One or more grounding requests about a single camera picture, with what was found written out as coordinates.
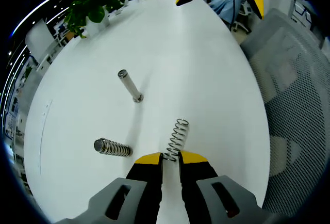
round table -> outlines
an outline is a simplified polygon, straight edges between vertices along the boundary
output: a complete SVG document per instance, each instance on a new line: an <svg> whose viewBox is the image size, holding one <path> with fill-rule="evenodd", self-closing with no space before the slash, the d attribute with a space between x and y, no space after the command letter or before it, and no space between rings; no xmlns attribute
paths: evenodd
<svg viewBox="0 0 330 224"><path fill-rule="evenodd" d="M117 73L126 69L136 104ZM184 150L208 158L262 206L269 176L266 112L239 45L202 0L132 1L94 38L75 38L46 72L29 110L24 162L30 189L50 221L74 218L135 160L165 152L177 118L190 123ZM129 158L93 148L105 137ZM178 164L163 163L157 223L187 223Z"/></svg>

office chair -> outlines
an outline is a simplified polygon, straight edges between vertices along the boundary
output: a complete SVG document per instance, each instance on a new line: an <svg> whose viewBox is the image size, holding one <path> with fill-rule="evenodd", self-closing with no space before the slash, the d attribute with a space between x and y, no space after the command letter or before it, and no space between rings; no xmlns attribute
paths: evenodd
<svg viewBox="0 0 330 224"><path fill-rule="evenodd" d="M241 48L258 81L270 132L263 208L293 216L329 159L330 64L313 34L275 9Z"/></svg>
<svg viewBox="0 0 330 224"><path fill-rule="evenodd" d="M236 32L238 27L241 27L246 34L251 32L250 28L247 26L247 21L249 15L252 13L252 9L246 0L242 0L241 7L238 13L238 16L233 25L233 31Z"/></svg>

spring on rod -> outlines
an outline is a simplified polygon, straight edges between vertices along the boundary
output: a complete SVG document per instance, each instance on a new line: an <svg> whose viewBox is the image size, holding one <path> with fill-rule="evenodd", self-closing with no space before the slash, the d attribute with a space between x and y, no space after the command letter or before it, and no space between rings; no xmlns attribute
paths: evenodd
<svg viewBox="0 0 330 224"><path fill-rule="evenodd" d="M168 161L176 161L179 151L183 148L189 130L189 122L184 119L176 119L175 128L173 129L172 137L170 138L168 151L164 153L164 159Z"/></svg>
<svg viewBox="0 0 330 224"><path fill-rule="evenodd" d="M133 149L128 145L123 145L106 138L100 138L94 142L94 149L101 154L129 157Z"/></svg>

floor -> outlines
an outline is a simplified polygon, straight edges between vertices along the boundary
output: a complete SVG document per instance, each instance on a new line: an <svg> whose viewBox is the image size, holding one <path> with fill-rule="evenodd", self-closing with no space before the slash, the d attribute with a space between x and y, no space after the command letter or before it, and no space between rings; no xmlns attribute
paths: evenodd
<svg viewBox="0 0 330 224"><path fill-rule="evenodd" d="M238 42L238 44L241 44L246 39L246 37L247 37L246 32L243 31L240 28L238 28L236 32L233 32L233 29L232 29L232 34L235 37L235 39Z"/></svg>

potted plant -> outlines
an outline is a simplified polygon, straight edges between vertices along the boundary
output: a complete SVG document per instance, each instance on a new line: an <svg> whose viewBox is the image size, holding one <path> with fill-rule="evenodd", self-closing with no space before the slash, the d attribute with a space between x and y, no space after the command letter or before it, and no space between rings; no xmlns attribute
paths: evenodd
<svg viewBox="0 0 330 224"><path fill-rule="evenodd" d="M107 26L109 23L107 12L120 9L124 2L125 0L74 0L68 8L64 22L71 32L85 38L81 33L81 27L86 26L90 21Z"/></svg>

